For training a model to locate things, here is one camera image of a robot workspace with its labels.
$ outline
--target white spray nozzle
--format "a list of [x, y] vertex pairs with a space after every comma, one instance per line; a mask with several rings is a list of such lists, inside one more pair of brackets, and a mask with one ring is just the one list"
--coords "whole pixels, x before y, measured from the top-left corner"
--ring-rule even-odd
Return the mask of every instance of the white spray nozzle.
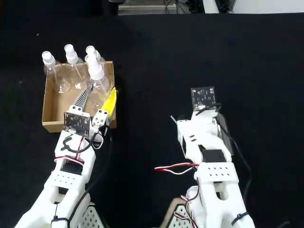
[[54, 56], [49, 51], [42, 53], [42, 61], [47, 67], [53, 67], [56, 64]]
[[105, 76], [104, 69], [97, 61], [97, 58], [94, 54], [88, 54], [88, 57], [86, 59], [88, 70], [91, 79], [93, 80], [100, 80]]
[[66, 60], [69, 64], [75, 64], [78, 62], [78, 55], [75, 52], [73, 45], [71, 44], [65, 45], [65, 51], [66, 51]]
[[89, 54], [94, 54], [97, 58], [97, 61], [101, 60], [101, 56], [100, 56], [99, 52], [95, 49], [94, 46], [92, 46], [92, 45], [87, 46], [85, 49], [85, 52], [87, 53], [87, 55], [85, 56], [86, 62], [87, 62], [87, 58], [89, 57]]

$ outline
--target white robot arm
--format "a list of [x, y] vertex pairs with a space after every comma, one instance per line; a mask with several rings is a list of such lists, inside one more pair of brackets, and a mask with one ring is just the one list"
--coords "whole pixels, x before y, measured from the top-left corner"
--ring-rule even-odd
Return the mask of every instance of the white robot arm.
[[[96, 210], [88, 209], [93, 204], [90, 203], [85, 184], [90, 180], [96, 158], [94, 143], [100, 142], [99, 148], [103, 143], [99, 128], [110, 123], [116, 103], [116, 90], [112, 90], [107, 100], [111, 102], [108, 104], [110, 110], [103, 109], [103, 106], [94, 116], [93, 122], [90, 114], [83, 112], [86, 99], [87, 96], [80, 104], [78, 98], [64, 113], [65, 129], [55, 148], [55, 169], [31, 209], [21, 217], [15, 228], [104, 228]], [[76, 164], [80, 169], [67, 170], [68, 162]]]
[[178, 140], [185, 158], [197, 165], [198, 186], [186, 195], [189, 213], [198, 228], [254, 228], [238, 186], [231, 153], [217, 122], [214, 88], [192, 89], [191, 120], [178, 120]]

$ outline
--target spray bottle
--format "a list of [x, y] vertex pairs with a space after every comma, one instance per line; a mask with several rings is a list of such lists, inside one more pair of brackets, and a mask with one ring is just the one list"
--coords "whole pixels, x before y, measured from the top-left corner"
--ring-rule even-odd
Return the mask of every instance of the spray bottle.
[[65, 45], [66, 60], [69, 67], [69, 76], [76, 89], [84, 89], [89, 79], [86, 67], [81, 58], [78, 57], [73, 45]]
[[86, 112], [92, 116], [102, 107], [111, 92], [111, 82], [105, 75], [105, 71], [93, 53], [88, 54], [86, 59], [90, 79], [86, 86], [91, 88], [89, 91]]
[[67, 78], [64, 78], [60, 73], [60, 63], [55, 60], [54, 56], [49, 51], [42, 53], [42, 61], [44, 63], [44, 74], [51, 82], [53, 89], [58, 93], [64, 93], [71, 87]]

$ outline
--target black cloth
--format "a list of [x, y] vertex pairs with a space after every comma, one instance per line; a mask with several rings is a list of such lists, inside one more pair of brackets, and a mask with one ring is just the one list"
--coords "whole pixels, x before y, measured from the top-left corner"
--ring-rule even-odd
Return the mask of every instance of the black cloth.
[[[54, 168], [58, 134], [41, 125], [41, 53], [65, 62], [94, 45], [114, 61], [119, 90], [110, 166], [91, 198], [113, 228], [158, 226], [193, 173], [170, 119], [192, 113], [191, 87], [215, 86], [231, 135], [252, 167], [247, 211], [259, 227], [301, 227], [304, 14], [157, 15], [3, 22], [0, 36], [1, 227], [30, 209]], [[97, 159], [106, 151], [100, 151]], [[247, 171], [234, 163], [243, 189]], [[92, 179], [102, 163], [96, 162]]]

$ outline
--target cardboard box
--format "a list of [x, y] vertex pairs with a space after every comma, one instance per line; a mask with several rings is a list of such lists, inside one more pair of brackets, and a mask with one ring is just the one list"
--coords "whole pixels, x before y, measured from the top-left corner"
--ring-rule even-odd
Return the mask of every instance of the cardboard box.
[[[114, 83], [114, 66], [112, 61], [106, 63], [106, 74]], [[71, 88], [63, 93], [56, 93], [49, 80], [46, 80], [46, 87], [44, 91], [43, 108], [42, 108], [42, 126], [50, 133], [61, 132], [63, 130], [64, 117], [63, 113], [66, 112], [73, 102], [77, 99], [78, 95], [82, 92], [80, 89]], [[114, 110], [112, 121], [110, 123], [111, 128], [116, 128], [116, 109]]]

